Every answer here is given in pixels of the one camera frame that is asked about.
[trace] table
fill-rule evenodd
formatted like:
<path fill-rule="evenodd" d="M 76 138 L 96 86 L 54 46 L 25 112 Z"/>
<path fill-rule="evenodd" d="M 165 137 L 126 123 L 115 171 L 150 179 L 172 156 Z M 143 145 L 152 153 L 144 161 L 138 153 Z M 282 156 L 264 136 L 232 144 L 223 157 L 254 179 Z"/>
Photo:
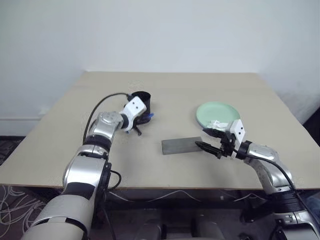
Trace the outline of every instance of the table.
<path fill-rule="evenodd" d="M 235 107 L 244 139 L 277 150 L 298 188 L 320 188 L 320 148 L 255 73 L 86 72 L 0 167 L 0 184 L 61 187 L 95 104 L 115 92 L 140 90 L 151 93 L 154 117 L 140 126 L 141 136 L 116 133 L 109 160 L 123 177 L 121 188 L 261 189 L 255 171 L 241 160 L 203 151 L 162 155 L 165 139 L 200 136 L 219 146 L 195 118 L 197 107 L 209 101 Z M 109 98 L 97 113 L 120 111 L 126 102 L 124 96 Z"/>

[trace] white wall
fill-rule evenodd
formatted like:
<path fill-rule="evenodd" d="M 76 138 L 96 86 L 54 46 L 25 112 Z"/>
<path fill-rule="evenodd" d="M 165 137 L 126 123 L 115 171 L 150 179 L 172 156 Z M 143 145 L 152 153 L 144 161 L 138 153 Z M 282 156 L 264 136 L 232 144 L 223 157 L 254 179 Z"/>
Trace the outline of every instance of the white wall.
<path fill-rule="evenodd" d="M 257 72 L 303 123 L 320 106 L 318 0 L 8 0 L 0 118 L 36 117 L 83 71 Z M 36 121 L 0 121 L 25 135 Z"/>

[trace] silver robot arm segment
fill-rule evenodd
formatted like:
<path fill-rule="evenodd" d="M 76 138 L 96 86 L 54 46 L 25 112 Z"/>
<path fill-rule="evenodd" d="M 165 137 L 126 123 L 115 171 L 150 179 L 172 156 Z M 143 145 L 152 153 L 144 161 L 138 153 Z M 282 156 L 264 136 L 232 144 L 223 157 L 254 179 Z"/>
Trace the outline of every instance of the silver robot arm segment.
<path fill-rule="evenodd" d="M 131 130 L 136 117 L 146 109 L 136 96 L 120 113 L 98 114 L 84 144 L 66 167 L 62 194 L 44 207 L 22 240 L 89 239 L 95 208 L 109 183 L 108 159 L 115 132 Z"/>
<path fill-rule="evenodd" d="M 251 143 L 246 154 L 275 162 L 282 167 L 282 169 L 286 172 L 286 174 L 292 181 L 292 175 L 290 171 L 280 161 L 278 153 L 272 148 L 256 143 Z M 245 158 L 243 162 L 245 164 L 248 164 L 255 170 L 266 194 L 270 195 L 291 190 L 289 182 L 276 166 L 256 158 L 249 157 Z"/>

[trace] black cup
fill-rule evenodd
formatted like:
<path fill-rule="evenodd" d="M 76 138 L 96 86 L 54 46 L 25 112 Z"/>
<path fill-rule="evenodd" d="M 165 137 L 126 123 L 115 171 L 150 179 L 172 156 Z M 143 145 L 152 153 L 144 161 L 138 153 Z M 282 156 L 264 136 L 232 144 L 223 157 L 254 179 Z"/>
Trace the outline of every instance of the black cup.
<path fill-rule="evenodd" d="M 136 125 L 141 125 L 141 124 L 146 124 L 150 121 L 150 98 L 151 95 L 150 93 L 146 91 L 136 91 L 131 94 L 132 98 L 134 97 L 139 97 L 141 101 L 144 103 L 146 106 L 146 111 L 139 117 L 137 117 L 136 120 Z"/>

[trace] wall baseboard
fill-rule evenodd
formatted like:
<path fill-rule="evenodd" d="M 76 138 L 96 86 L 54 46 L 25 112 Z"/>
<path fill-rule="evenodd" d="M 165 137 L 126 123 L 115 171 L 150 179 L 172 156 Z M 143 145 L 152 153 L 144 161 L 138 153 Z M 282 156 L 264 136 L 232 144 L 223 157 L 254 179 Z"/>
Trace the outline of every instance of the wall baseboard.
<path fill-rule="evenodd" d="M 8 116 L 0 117 L 0 121 L 40 121 L 41 117 L 39 116 Z"/>
<path fill-rule="evenodd" d="M 320 147 L 320 107 L 303 126 Z"/>
<path fill-rule="evenodd" d="M 26 136 L 0 136 L 0 141 L 20 141 Z"/>

